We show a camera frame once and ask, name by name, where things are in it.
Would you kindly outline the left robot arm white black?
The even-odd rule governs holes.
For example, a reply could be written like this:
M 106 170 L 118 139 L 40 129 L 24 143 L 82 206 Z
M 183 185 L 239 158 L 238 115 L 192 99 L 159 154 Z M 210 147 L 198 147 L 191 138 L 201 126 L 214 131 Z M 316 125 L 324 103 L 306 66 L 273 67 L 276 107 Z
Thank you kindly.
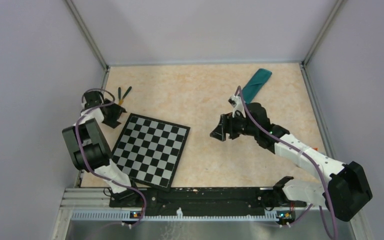
M 141 194 L 113 161 L 111 148 L 100 128 L 100 124 L 112 129 L 118 127 L 119 118 L 126 110 L 115 102 L 114 96 L 108 99 L 104 93 L 104 89 L 92 88 L 82 95 L 80 117 L 62 130 L 62 137 L 76 169 L 104 180 L 113 198 L 134 207 L 140 202 Z

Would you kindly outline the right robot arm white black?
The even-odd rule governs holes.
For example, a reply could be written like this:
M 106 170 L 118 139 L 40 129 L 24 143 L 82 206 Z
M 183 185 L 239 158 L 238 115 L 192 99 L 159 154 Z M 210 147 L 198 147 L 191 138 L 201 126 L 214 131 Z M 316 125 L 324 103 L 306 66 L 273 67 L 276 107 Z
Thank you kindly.
M 272 123 L 260 103 L 246 107 L 245 113 L 236 110 L 221 114 L 210 137 L 224 142 L 241 135 L 251 136 L 261 148 L 292 161 L 320 180 L 316 183 L 283 177 L 273 186 L 273 200 L 277 205 L 301 201 L 325 206 L 337 219 L 348 222 L 373 198 L 359 163 L 343 163 L 304 144 L 286 128 Z

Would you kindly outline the green handled gold spoon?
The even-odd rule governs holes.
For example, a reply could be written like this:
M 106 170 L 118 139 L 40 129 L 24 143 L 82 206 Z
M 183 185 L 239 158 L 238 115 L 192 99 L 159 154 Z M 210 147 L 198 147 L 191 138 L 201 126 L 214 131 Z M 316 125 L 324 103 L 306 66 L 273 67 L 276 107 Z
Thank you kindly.
M 130 93 L 130 91 L 132 90 L 132 88 L 133 88 L 132 86 L 129 86 L 125 92 L 122 92 L 122 93 L 121 93 L 121 105 L 123 104 L 124 99 L 125 99 L 126 96 Z

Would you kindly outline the teal cloth napkin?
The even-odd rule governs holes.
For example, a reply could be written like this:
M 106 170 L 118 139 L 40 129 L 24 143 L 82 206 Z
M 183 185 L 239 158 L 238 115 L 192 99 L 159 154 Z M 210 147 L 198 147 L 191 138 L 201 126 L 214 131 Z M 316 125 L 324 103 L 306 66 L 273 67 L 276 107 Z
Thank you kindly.
M 271 71 L 264 68 L 260 68 L 254 73 L 251 79 L 242 88 L 242 95 L 246 104 L 253 101 L 261 88 L 269 81 L 272 74 Z

